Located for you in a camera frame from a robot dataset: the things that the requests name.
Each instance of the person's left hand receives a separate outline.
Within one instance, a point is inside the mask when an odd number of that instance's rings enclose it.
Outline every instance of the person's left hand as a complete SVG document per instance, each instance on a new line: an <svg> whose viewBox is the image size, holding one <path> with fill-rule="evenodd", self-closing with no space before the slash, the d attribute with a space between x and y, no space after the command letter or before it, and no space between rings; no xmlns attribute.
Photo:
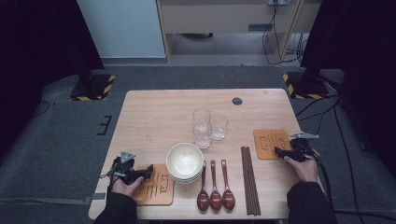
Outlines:
<svg viewBox="0 0 396 224"><path fill-rule="evenodd" d="M136 179L134 183L130 185L126 185L121 179L117 179L113 184L113 189L111 190L111 192L124 194L132 198L134 191L139 187L143 179L143 176L140 176Z"/></svg>

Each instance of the dark sleeve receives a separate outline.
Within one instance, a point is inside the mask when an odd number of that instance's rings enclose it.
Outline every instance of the dark sleeve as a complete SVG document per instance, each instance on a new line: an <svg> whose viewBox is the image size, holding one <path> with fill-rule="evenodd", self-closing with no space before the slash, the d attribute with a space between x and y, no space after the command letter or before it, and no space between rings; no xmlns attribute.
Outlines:
<svg viewBox="0 0 396 224"><path fill-rule="evenodd" d="M108 193L105 210L95 220L95 224L135 224L137 223L136 202L123 194Z"/></svg>
<svg viewBox="0 0 396 224"><path fill-rule="evenodd" d="M334 224L334 211L316 182L300 182L288 193L289 223Z"/></svg>

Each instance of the black curtain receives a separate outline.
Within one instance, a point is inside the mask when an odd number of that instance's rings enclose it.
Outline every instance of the black curtain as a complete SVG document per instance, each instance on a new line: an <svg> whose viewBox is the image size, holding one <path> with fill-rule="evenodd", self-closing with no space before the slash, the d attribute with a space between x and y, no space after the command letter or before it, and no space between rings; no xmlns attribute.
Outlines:
<svg viewBox="0 0 396 224"><path fill-rule="evenodd" d="M0 0L0 158L46 85L103 68L77 1Z"/></svg>

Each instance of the yellow and black hazard tape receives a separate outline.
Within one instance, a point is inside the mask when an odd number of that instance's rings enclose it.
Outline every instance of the yellow and black hazard tape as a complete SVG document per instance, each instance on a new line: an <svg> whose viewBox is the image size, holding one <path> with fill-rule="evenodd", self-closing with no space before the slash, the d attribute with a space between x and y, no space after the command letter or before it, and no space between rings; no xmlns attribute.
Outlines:
<svg viewBox="0 0 396 224"><path fill-rule="evenodd" d="M90 101L90 100L105 100L108 93L110 92L111 86L113 85L116 76L108 76L108 80L105 83L103 93L96 96L79 95L71 98L72 101Z"/></svg>
<svg viewBox="0 0 396 224"><path fill-rule="evenodd" d="M283 75L283 80L288 87L289 95L291 99L321 99L329 97L328 94L298 94L294 91L294 88L290 82L288 74Z"/></svg>

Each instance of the human hand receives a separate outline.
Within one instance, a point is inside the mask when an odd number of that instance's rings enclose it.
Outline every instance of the human hand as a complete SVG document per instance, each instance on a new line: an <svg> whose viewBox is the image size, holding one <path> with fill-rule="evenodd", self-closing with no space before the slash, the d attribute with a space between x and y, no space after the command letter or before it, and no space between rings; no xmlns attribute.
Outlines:
<svg viewBox="0 0 396 224"><path fill-rule="evenodd" d="M318 165L315 160L298 162L287 156L284 157L284 160L294 168L297 176L303 182L318 182Z"/></svg>
<svg viewBox="0 0 396 224"><path fill-rule="evenodd" d="M143 176L140 176L136 181L130 185L126 185L121 179L117 179L113 184L111 192L124 194L132 198L134 191L139 187L140 183L143 182Z"/></svg>

